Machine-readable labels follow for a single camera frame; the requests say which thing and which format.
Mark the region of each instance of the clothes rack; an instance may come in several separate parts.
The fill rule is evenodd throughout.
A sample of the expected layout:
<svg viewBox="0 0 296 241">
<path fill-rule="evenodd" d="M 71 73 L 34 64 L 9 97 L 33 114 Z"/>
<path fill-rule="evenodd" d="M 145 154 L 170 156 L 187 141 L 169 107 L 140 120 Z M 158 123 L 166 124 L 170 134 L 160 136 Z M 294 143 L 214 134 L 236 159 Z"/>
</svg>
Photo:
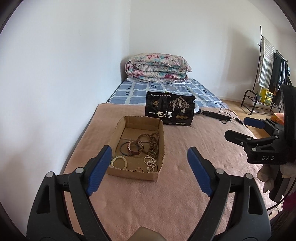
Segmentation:
<svg viewBox="0 0 296 241">
<path fill-rule="evenodd" d="M 257 67 L 257 73 L 256 73 L 256 77 L 255 77 L 255 81 L 254 81 L 254 85 L 253 85 L 253 89 L 252 90 L 246 90 L 245 94 L 244 94 L 244 98 L 242 100 L 242 104 L 241 104 L 241 107 L 244 106 L 249 112 L 250 114 L 249 115 L 252 115 L 253 113 L 261 113 L 261 114 L 269 114 L 270 112 L 273 112 L 273 108 L 276 108 L 278 109 L 279 111 L 278 112 L 281 112 L 281 109 L 282 109 L 282 104 L 280 104 L 279 106 L 276 105 L 275 103 L 271 102 L 271 104 L 264 104 L 264 103 L 261 103 L 258 101 L 257 99 L 257 95 L 256 93 L 254 92 L 254 89 L 255 89 L 255 86 L 256 86 L 256 80 L 257 80 L 257 77 L 258 77 L 258 72 L 259 72 L 259 65 L 260 65 L 260 58 L 261 58 L 261 43 L 262 43 L 262 27 L 260 26 L 260 44 L 259 47 L 260 47 L 260 52 L 259 52 L 259 61 L 258 61 L 258 67 Z M 252 102 L 253 102 L 253 105 L 246 105 L 244 104 L 244 101 L 246 99 L 246 97 L 248 99 L 250 99 Z M 267 106 L 267 107 L 270 107 L 270 109 L 266 109 L 266 108 L 263 108 L 263 107 L 259 107 L 259 106 L 256 106 L 257 104 L 260 104 L 260 105 L 263 105 L 263 106 Z M 256 109 L 261 109 L 261 110 L 265 110 L 265 111 L 255 111 L 255 108 Z"/>
</svg>

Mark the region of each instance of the floral comforter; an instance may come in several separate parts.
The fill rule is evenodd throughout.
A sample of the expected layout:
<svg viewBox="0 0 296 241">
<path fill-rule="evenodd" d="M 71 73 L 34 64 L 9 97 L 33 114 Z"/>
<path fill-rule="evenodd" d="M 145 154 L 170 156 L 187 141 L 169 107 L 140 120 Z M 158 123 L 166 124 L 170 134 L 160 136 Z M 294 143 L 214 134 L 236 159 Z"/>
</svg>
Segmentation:
<svg viewBox="0 0 296 241">
<path fill-rule="evenodd" d="M 161 53 L 142 53 L 131 57 L 125 66 L 125 72 L 140 81 L 160 83 L 183 82 L 191 67 L 186 60 L 177 55 Z"/>
</svg>

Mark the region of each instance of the wristwatch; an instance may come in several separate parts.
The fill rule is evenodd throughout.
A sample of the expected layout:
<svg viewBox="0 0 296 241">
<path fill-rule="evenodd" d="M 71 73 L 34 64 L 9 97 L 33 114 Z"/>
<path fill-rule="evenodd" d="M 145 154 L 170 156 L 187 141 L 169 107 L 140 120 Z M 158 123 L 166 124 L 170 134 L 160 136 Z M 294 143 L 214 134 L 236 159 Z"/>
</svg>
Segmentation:
<svg viewBox="0 0 296 241">
<path fill-rule="evenodd" d="M 137 151 L 131 150 L 131 146 L 136 145 L 138 147 Z M 133 155 L 139 155 L 144 150 L 144 145 L 142 141 L 130 141 L 128 143 L 128 152 Z"/>
</svg>

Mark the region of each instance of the gold logo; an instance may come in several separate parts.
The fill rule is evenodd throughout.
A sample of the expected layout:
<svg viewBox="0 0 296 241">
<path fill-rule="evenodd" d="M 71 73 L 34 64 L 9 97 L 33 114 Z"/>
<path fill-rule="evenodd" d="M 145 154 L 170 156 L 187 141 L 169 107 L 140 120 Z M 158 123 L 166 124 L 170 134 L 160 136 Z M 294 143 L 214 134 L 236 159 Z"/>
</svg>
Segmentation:
<svg viewBox="0 0 296 241">
<path fill-rule="evenodd" d="M 158 101 L 153 101 L 153 106 L 158 106 Z"/>
</svg>

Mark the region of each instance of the screw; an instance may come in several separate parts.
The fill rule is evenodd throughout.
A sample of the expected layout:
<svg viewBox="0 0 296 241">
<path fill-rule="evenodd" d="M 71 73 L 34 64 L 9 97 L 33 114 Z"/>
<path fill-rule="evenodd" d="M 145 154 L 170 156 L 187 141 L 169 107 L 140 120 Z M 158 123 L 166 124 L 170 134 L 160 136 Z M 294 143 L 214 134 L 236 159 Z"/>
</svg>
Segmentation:
<svg viewBox="0 0 296 241">
<path fill-rule="evenodd" d="M 54 175 L 53 172 L 48 172 L 48 173 L 46 173 L 46 177 L 52 177 L 53 175 Z"/>
<path fill-rule="evenodd" d="M 246 178 L 248 178 L 248 179 L 252 179 L 252 178 L 253 178 L 253 175 L 252 175 L 251 173 L 247 173 L 247 174 L 246 174 Z"/>
<path fill-rule="evenodd" d="M 218 173 L 218 174 L 224 174 L 224 170 L 223 169 L 221 169 L 221 168 L 217 168 L 216 169 L 216 172 Z"/>
<path fill-rule="evenodd" d="M 83 171 L 84 171 L 83 167 L 78 167 L 75 170 L 76 173 L 82 173 Z"/>
</svg>

